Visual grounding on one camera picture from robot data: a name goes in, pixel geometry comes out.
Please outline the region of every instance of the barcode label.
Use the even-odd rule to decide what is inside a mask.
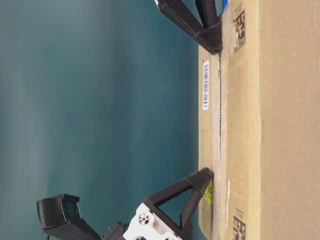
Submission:
[[[203,63],[202,110],[209,109],[209,60]]]

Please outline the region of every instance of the barcode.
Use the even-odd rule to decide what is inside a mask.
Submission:
[[[202,110],[209,109],[209,60],[203,63]]]

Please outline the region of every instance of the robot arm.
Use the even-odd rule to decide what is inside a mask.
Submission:
[[[159,10],[209,53],[222,50],[222,37],[215,0],[195,0],[202,25],[182,0],[155,0]]]
[[[40,225],[47,240],[50,235],[62,240],[192,240],[191,218],[213,176],[210,169],[203,168],[149,196],[137,208],[129,226],[118,222],[102,237],[81,217],[79,197],[68,194],[37,201]],[[190,189],[192,193],[177,225],[159,206]]]

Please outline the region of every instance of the qr code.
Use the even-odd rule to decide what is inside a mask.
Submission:
[[[246,240],[246,225],[236,216],[233,217],[233,239]]]
[[[234,48],[234,52],[239,51],[246,44],[246,16],[245,10],[243,10],[239,16],[233,20],[235,33],[237,36],[236,39],[236,47]]]

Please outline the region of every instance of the cardboard box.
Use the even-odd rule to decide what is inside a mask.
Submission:
[[[200,228],[214,240],[319,239],[320,2],[232,0],[221,23],[221,55],[199,47],[199,168],[214,171]]]

